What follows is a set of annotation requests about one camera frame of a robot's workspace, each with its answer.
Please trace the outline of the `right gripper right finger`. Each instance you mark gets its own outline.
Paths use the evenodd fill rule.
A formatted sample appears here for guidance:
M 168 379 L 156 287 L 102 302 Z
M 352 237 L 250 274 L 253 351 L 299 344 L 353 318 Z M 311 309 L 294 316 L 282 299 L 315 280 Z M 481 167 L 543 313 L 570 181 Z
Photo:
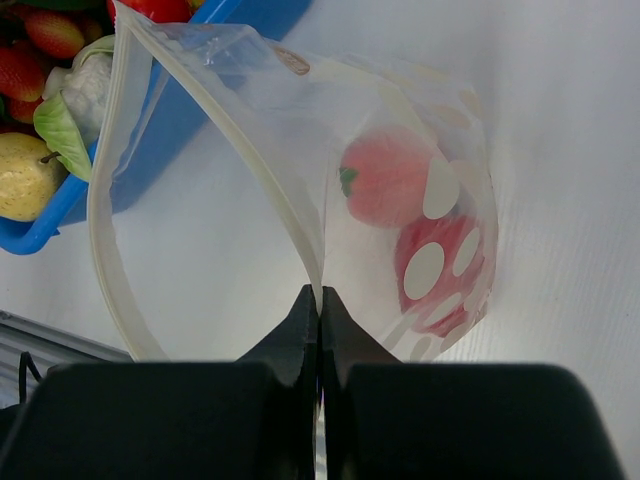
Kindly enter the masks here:
M 320 317 L 331 479 L 620 479 L 587 389 L 548 364 L 404 363 L 326 288 Z

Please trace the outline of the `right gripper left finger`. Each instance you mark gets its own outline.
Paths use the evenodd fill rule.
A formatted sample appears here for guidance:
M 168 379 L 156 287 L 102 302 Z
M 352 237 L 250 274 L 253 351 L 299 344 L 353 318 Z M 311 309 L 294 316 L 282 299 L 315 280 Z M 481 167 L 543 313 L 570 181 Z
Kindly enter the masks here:
M 5 479 L 311 479 L 318 316 L 309 287 L 233 362 L 52 372 L 1 451 Z

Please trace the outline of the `red bell pepper toy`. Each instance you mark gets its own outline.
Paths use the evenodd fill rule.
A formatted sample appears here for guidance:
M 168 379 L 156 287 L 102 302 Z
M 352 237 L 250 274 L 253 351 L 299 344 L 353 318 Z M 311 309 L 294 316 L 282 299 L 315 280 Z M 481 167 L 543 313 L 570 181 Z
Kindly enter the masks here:
M 481 225 L 474 217 L 421 217 L 403 227 L 394 267 L 400 310 L 416 316 L 412 329 L 444 338 L 465 323 L 463 301 L 483 263 Z

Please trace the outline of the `pink peach toy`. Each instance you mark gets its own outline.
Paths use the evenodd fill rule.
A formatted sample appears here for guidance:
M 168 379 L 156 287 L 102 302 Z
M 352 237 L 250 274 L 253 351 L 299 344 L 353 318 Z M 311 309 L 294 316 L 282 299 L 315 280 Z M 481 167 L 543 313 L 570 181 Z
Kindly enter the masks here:
M 342 155 L 339 180 L 351 216 L 378 228 L 440 219 L 460 193 L 442 151 L 402 126 L 374 128 L 354 139 Z

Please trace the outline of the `clear dotted zip bag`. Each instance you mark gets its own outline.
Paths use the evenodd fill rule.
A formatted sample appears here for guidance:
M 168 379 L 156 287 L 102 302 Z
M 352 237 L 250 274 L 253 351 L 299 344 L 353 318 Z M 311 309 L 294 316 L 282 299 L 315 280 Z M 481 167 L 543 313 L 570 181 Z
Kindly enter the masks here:
M 155 64 L 204 124 L 116 212 L 117 182 L 156 158 L 140 145 L 159 100 Z M 444 338 L 415 332 L 416 316 L 400 310 L 394 252 L 403 227 L 356 220 L 341 190 L 345 149 L 384 126 L 442 151 L 460 184 L 446 216 L 481 225 L 484 263 L 463 301 L 469 317 Z M 391 354 L 428 361 L 485 316 L 495 277 L 496 205 L 472 87 L 401 58 L 289 50 L 247 24 L 158 24 L 118 7 L 87 214 L 105 302 L 137 360 L 237 359 L 302 288 L 322 313 L 331 287 Z

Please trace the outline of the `red lychee bunch toy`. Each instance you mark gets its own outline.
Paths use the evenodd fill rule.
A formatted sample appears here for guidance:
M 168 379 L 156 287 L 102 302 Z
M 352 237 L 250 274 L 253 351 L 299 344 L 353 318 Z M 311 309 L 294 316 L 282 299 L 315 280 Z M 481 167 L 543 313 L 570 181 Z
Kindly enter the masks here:
M 31 124 L 55 67 L 104 35 L 102 1 L 1 3 L 1 125 Z

